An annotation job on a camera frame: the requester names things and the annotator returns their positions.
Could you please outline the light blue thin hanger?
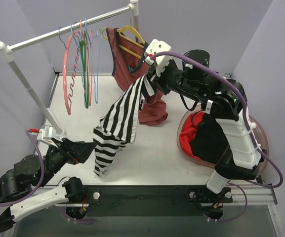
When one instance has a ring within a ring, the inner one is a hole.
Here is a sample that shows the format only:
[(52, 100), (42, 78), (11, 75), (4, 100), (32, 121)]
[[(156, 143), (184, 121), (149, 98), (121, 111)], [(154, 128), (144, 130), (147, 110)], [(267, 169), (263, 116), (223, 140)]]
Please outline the light blue thin hanger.
[(100, 66), (100, 55), (101, 55), (101, 29), (97, 30), (94, 35), (92, 30), (87, 31), (87, 19), (85, 18), (85, 33), (88, 46), (88, 69), (90, 69), (90, 81), (89, 81), (89, 105), (91, 105), (92, 97), (95, 103), (98, 104), (98, 76), (99, 76), (99, 66)]

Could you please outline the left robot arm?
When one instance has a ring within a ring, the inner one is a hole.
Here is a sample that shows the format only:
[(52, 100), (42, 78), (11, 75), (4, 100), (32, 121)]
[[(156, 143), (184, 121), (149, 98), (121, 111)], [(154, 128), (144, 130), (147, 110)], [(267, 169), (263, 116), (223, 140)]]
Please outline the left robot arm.
[(37, 152), (16, 163), (0, 177), (0, 233), (13, 227), (25, 217), (60, 203), (88, 201), (88, 194), (80, 178), (70, 177), (54, 189), (36, 194), (66, 164), (85, 163), (96, 143), (67, 138), (52, 139), (45, 155)]

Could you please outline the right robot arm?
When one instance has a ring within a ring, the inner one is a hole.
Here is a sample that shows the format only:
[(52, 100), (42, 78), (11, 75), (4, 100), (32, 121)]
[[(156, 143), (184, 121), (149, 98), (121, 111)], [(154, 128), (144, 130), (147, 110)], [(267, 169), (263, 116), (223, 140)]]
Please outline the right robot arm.
[(209, 68), (210, 54), (195, 49), (181, 55), (155, 49), (145, 54), (151, 80), (164, 94), (174, 91), (181, 98), (200, 102), (201, 108), (222, 129), (228, 151), (215, 165), (204, 198), (215, 201), (231, 180), (253, 180), (265, 156), (254, 135), (243, 86)]

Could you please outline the black white striped tank top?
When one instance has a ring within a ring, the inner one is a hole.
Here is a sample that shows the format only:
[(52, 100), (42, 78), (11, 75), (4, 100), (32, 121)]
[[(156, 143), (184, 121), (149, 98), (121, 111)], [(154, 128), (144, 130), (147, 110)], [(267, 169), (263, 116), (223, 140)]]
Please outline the black white striped tank top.
[(144, 74), (100, 118), (99, 125), (93, 129), (93, 141), (96, 143), (93, 172), (97, 176), (104, 176), (116, 154), (127, 144), (135, 142), (139, 114), (145, 107), (145, 100), (156, 92)]

